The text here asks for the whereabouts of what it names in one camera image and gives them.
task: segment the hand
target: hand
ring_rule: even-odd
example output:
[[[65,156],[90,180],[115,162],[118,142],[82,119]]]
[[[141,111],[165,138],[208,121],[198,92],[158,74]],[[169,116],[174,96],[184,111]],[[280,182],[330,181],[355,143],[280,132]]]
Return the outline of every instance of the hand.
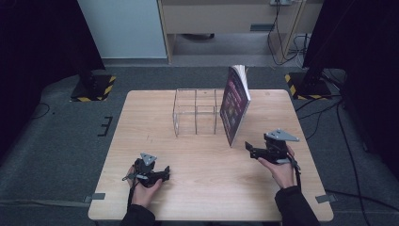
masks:
[[[294,151],[287,145],[288,154],[294,156]],[[272,172],[272,176],[281,188],[294,186],[294,168],[291,163],[275,165],[264,158],[259,157],[258,161]]]
[[[129,173],[131,173],[133,170],[134,167],[130,167],[126,175],[129,175]],[[133,180],[128,179],[127,182],[129,183],[130,188],[134,186]],[[156,193],[157,190],[159,190],[162,185],[162,179],[158,179],[156,183],[151,187],[145,187],[136,179],[135,185],[136,186],[135,192],[133,193],[132,204],[137,204],[148,208],[153,195]]]

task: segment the book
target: book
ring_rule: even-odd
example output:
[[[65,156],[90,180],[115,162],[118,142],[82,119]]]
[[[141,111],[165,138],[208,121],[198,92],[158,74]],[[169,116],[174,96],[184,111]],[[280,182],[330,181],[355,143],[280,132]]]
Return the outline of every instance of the book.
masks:
[[[249,103],[246,67],[244,65],[229,67],[229,75],[220,106],[220,118],[231,147],[246,115]]]

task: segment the black curtain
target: black curtain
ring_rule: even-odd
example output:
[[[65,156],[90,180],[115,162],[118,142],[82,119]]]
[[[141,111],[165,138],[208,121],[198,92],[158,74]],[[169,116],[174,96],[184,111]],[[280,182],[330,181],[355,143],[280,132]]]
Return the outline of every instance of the black curtain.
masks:
[[[379,153],[399,179],[392,146],[399,137],[398,15],[398,1],[325,0],[304,67],[346,71],[341,94],[366,150]]]
[[[97,69],[104,65],[76,0],[0,0],[0,158],[47,85]]]

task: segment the gray carpet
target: gray carpet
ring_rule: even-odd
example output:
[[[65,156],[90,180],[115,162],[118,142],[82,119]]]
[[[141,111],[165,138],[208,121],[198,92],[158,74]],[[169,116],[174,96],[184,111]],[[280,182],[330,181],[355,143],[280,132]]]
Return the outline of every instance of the gray carpet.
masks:
[[[102,166],[120,116],[124,99],[132,89],[223,88],[226,67],[108,68],[117,79],[106,101],[74,103],[70,95],[77,76],[47,87],[32,120],[0,169],[0,200],[81,202],[95,191]],[[284,75],[298,68],[249,68],[250,89],[287,89]],[[333,93],[338,91],[330,86]],[[339,97],[315,101],[300,109],[298,117],[337,103]],[[293,100],[295,108],[308,101]],[[325,189],[358,194],[356,176],[340,129],[336,107],[320,116],[300,120],[306,137],[317,129],[309,146]],[[349,147],[359,177],[361,194],[399,208],[399,183],[378,155],[362,150],[362,142],[347,112],[339,107]],[[113,117],[106,137],[102,124]],[[359,199],[337,194],[334,219],[323,225],[366,225]],[[397,225],[398,212],[382,204],[363,201],[371,225]],[[100,225],[118,225],[116,221]],[[88,207],[37,205],[0,206],[0,225],[94,225]],[[164,225],[187,225],[168,222]]]

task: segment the black sleeve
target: black sleeve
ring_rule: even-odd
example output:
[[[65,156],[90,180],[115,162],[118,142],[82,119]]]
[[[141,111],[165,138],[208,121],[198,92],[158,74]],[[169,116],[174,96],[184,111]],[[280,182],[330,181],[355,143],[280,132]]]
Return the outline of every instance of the black sleeve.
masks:
[[[298,186],[280,190],[275,200],[281,212],[283,226],[320,225]]]
[[[152,226],[155,215],[141,205],[132,204],[127,209],[120,226]]]

